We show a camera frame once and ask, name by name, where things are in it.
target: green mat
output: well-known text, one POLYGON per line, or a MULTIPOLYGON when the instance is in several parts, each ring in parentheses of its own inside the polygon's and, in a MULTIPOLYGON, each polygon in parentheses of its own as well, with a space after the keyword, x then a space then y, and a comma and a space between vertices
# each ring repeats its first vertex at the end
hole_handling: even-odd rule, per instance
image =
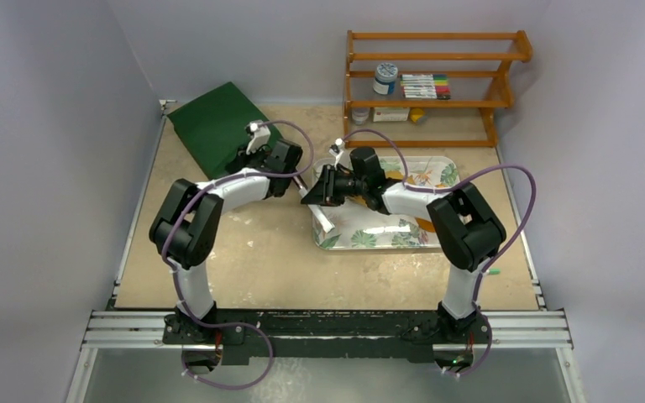
MULTIPOLYGON (((246 125, 269 120, 232 83, 211 90, 167 115, 174 131, 204 174, 216 179, 227 174, 224 166, 233 160, 239 146, 249 142, 246 125)), ((281 137, 270 127, 269 145, 281 137)))

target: wooden rack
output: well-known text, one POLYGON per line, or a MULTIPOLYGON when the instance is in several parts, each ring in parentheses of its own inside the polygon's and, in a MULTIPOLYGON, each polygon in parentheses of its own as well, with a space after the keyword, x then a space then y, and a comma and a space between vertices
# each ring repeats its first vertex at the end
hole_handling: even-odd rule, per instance
MULTIPOLYGON (((528 62, 532 58, 532 46, 525 31, 515 33, 372 33, 347 32, 347 57, 345 61, 345 83, 343 104, 343 130, 349 133, 349 120, 354 107, 476 107, 479 109, 486 132, 486 140, 400 140, 400 147, 494 147, 498 134, 493 122, 493 109, 512 107, 515 99, 508 81, 508 71, 514 60, 528 62), (510 49, 505 53, 355 53, 355 40, 508 40, 510 49), (490 78, 485 96, 478 100, 354 100, 350 79, 374 78, 374 71, 354 71, 351 65, 361 60, 498 60, 494 71, 400 71, 400 74, 439 74, 454 78, 490 78)), ((349 147, 389 147, 386 141, 350 140, 349 147)))

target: white wall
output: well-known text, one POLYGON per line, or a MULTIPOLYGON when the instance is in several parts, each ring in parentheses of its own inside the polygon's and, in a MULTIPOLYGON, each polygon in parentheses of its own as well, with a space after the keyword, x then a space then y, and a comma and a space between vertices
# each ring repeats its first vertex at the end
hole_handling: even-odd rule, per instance
POLYGON ((516 31, 548 1, 109 0, 160 98, 234 81, 259 102, 339 102, 348 29, 516 31))
POLYGON ((645 2, 553 0, 529 36, 501 146, 539 184, 538 276, 590 401, 645 401, 645 2))
POLYGON ((158 115, 105 0, 0 1, 0 402, 65 398, 158 115))

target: tray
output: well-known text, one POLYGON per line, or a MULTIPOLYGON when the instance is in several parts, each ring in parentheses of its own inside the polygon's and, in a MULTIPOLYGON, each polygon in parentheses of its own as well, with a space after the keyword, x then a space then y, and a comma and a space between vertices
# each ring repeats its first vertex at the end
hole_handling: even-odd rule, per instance
MULTIPOLYGON (((334 159, 316 162, 315 178, 323 165, 333 164, 334 159)), ((382 169, 391 176, 401 177, 402 165, 398 157, 380 157, 382 169)), ((442 156, 406 157, 410 182, 419 186, 450 187, 459 183, 456 164, 442 156)), ((325 215, 335 224, 335 229, 325 233, 317 221, 312 222, 312 236, 322 249, 419 249, 439 248, 435 233, 419 227, 411 216, 385 215, 347 200, 340 207, 322 207, 325 215)))

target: box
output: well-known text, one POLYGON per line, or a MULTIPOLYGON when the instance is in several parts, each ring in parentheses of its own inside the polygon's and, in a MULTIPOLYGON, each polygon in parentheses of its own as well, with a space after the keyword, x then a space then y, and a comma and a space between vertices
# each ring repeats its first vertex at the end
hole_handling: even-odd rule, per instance
POLYGON ((372 122, 404 122, 409 118, 408 107, 376 107, 372 122))

